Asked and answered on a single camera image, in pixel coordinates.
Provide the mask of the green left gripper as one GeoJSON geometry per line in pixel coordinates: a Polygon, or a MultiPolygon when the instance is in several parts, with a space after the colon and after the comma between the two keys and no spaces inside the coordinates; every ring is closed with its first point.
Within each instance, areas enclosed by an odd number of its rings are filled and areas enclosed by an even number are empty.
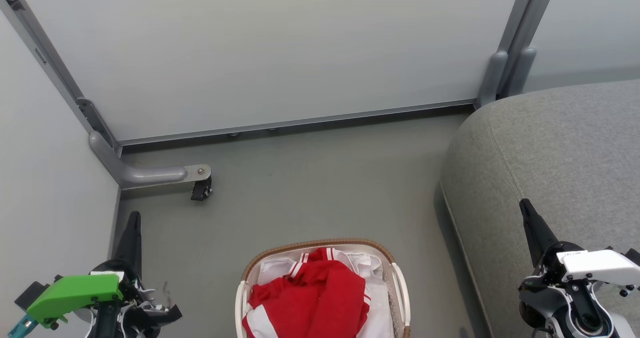
{"type": "Polygon", "coordinates": [[[87,310],[91,329],[154,329],[155,306],[142,286],[142,216],[130,213],[112,259],[87,275],[57,275],[27,310],[45,329],[87,310]]]}

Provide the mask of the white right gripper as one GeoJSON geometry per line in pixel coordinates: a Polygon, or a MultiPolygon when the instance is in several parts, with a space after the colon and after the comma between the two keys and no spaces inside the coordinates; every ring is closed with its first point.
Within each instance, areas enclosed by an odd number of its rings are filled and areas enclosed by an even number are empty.
{"type": "Polygon", "coordinates": [[[535,291],[557,290],[569,299],[594,299],[602,284],[612,284],[630,295],[640,291],[640,267],[611,248],[589,251],[559,242],[530,199],[519,210],[533,267],[535,291]]]}

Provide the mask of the red and white garment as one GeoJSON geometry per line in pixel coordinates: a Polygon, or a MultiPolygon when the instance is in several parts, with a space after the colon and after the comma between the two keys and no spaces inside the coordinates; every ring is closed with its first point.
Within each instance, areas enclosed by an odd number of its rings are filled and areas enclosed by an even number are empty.
{"type": "Polygon", "coordinates": [[[240,329],[246,338],[357,338],[371,302],[348,256],[319,247],[263,263],[240,329]]]}

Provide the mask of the grey fabric sofa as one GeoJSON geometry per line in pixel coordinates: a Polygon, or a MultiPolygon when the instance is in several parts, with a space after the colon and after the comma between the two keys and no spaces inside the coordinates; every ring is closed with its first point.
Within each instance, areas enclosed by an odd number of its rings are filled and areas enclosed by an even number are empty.
{"type": "Polygon", "coordinates": [[[519,203],[559,240],[640,252],[640,79],[560,87],[477,110],[441,190],[492,338],[530,338],[518,286],[534,268],[519,203]]]}

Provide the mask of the grey metal partition foot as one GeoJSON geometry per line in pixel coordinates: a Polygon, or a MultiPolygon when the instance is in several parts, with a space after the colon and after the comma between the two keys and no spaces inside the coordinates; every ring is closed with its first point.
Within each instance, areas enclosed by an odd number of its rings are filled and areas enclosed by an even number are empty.
{"type": "Polygon", "coordinates": [[[90,149],[122,190],[192,183],[211,177],[211,167],[206,164],[165,167],[128,165],[118,157],[100,133],[92,131],[88,138],[90,149]]]}

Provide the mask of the black caster wheel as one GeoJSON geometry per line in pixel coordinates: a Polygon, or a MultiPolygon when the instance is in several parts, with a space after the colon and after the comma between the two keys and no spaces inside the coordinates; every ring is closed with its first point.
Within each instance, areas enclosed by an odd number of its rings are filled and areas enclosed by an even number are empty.
{"type": "Polygon", "coordinates": [[[192,201],[205,201],[205,199],[210,197],[213,191],[212,182],[213,180],[211,176],[205,180],[194,182],[190,199],[192,201]]]}

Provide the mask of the white wicker-rimmed laundry basket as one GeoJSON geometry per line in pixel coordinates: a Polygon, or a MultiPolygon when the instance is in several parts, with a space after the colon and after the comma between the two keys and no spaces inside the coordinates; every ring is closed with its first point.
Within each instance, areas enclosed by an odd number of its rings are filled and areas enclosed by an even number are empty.
{"type": "Polygon", "coordinates": [[[234,320],[237,338],[249,338],[242,328],[242,319],[249,310],[252,286],[258,283],[259,266],[268,259],[295,258],[320,247],[334,248],[345,253],[366,253],[381,260],[382,280],[386,284],[390,304],[393,338],[410,338],[410,297],[402,270],[391,252],[381,244],[361,238],[324,239],[299,242],[265,250],[254,257],[244,269],[235,294],[234,320]]]}

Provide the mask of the grey double partition post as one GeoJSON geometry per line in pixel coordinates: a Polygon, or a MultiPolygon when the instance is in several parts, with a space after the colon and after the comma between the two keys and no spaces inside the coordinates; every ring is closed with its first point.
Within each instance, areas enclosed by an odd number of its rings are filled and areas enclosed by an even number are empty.
{"type": "Polygon", "coordinates": [[[531,42],[551,0],[515,0],[496,53],[478,90],[475,109],[521,94],[537,56],[531,42]]]}

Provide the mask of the grey slanted partition post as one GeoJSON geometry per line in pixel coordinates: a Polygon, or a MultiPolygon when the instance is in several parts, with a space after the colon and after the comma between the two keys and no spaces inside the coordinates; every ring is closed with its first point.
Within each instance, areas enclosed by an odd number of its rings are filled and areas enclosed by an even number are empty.
{"type": "Polygon", "coordinates": [[[121,146],[98,112],[80,90],[71,72],[42,28],[26,0],[0,0],[0,10],[50,78],[62,99],[70,106],[87,132],[96,131],[121,156],[121,146]]]}

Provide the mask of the grey partition bottom rail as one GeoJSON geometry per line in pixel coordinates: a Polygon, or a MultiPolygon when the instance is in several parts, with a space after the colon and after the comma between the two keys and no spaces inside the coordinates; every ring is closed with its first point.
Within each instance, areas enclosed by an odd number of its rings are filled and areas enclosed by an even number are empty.
{"type": "Polygon", "coordinates": [[[403,114],[403,113],[409,113],[412,111],[435,110],[440,108],[462,106],[466,104],[475,104],[476,101],[477,99],[473,98],[473,99],[446,101],[441,103],[419,104],[416,106],[407,106],[407,107],[392,108],[392,109],[385,109],[385,110],[363,111],[359,113],[332,115],[332,116],[317,117],[312,119],[288,120],[283,122],[249,125],[249,126],[242,126],[237,128],[223,128],[223,129],[214,129],[214,130],[197,131],[197,132],[189,132],[189,133],[180,133],[175,135],[152,136],[147,138],[122,140],[122,141],[119,141],[119,144],[123,147],[133,147],[135,145],[157,144],[162,142],[197,139],[197,138],[203,138],[208,136],[227,135],[231,133],[244,133],[244,132],[251,132],[251,131],[258,131],[258,130],[286,128],[291,126],[301,126],[301,125],[333,122],[338,120],[363,119],[363,118],[376,117],[376,116],[403,114]]]}

